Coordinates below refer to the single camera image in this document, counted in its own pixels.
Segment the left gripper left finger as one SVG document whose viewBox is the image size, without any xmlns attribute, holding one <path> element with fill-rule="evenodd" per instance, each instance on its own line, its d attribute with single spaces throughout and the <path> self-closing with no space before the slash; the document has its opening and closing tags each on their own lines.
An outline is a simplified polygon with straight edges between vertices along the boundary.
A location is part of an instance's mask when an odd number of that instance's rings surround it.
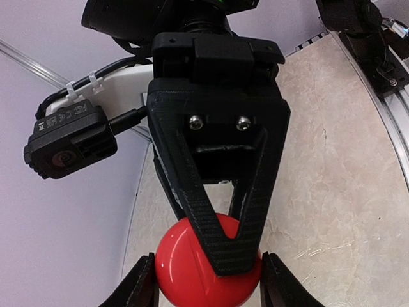
<svg viewBox="0 0 409 307">
<path fill-rule="evenodd" d="M 155 254 L 140 257 L 114 292 L 100 307 L 158 307 L 159 287 Z"/>
</svg>

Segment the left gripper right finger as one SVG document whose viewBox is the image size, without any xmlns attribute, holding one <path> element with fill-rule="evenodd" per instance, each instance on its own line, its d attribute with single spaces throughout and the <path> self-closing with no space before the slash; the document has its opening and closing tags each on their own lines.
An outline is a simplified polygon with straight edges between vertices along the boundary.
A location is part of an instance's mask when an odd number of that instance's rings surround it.
<svg viewBox="0 0 409 307">
<path fill-rule="evenodd" d="M 260 296 L 262 307 L 324 307 L 275 253 L 263 253 Z"/>
</svg>

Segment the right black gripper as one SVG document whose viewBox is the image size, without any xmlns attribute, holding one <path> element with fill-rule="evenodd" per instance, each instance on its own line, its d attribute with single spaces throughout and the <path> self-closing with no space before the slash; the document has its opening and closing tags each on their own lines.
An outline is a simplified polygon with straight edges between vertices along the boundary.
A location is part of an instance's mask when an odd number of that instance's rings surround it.
<svg viewBox="0 0 409 307">
<path fill-rule="evenodd" d="M 153 41 L 151 92 L 209 89 L 279 96 L 284 56 L 269 40 L 215 33 L 165 32 Z"/>
</svg>

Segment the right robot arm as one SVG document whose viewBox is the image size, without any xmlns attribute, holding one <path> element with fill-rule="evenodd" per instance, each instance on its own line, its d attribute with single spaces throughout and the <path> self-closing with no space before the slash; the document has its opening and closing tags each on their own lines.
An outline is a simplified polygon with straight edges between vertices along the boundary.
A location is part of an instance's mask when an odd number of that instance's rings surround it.
<svg viewBox="0 0 409 307">
<path fill-rule="evenodd" d="M 148 127 L 160 183 L 218 276 L 250 272 L 288 131 L 269 40 L 238 36 L 230 14 L 256 1 L 88 1 L 81 24 L 153 60 Z"/>
</svg>

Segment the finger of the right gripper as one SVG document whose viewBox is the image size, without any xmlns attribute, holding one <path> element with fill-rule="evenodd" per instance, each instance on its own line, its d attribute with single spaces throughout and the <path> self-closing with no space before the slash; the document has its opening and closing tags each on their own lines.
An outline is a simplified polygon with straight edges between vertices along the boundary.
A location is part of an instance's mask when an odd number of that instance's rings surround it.
<svg viewBox="0 0 409 307">
<path fill-rule="evenodd" d="M 251 271 L 288 130 L 290 109 L 275 81 L 244 88 L 153 80 L 148 124 L 155 167 L 178 217 L 186 217 L 218 276 Z M 233 184 L 229 238 L 205 185 Z"/>
</svg>

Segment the red round charging case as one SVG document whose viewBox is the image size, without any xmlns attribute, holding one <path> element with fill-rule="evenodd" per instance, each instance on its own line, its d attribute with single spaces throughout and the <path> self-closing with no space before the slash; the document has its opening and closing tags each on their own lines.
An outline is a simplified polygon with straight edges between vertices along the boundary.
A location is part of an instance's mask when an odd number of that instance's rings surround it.
<svg viewBox="0 0 409 307">
<path fill-rule="evenodd" d="M 261 254 L 254 268 L 237 276 L 215 274 L 187 218 L 172 226 L 155 254 L 159 289 L 174 306 L 242 306 L 261 278 Z"/>
</svg>

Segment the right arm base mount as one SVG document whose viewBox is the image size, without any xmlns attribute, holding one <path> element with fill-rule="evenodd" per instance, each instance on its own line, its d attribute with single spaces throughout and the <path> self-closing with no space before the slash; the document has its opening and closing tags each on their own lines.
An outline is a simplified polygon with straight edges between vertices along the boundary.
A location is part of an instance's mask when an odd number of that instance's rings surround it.
<svg viewBox="0 0 409 307">
<path fill-rule="evenodd" d="M 371 1 L 317 1 L 324 26 L 338 33 L 380 98 L 408 85 L 408 72 L 390 51 L 383 17 Z"/>
</svg>

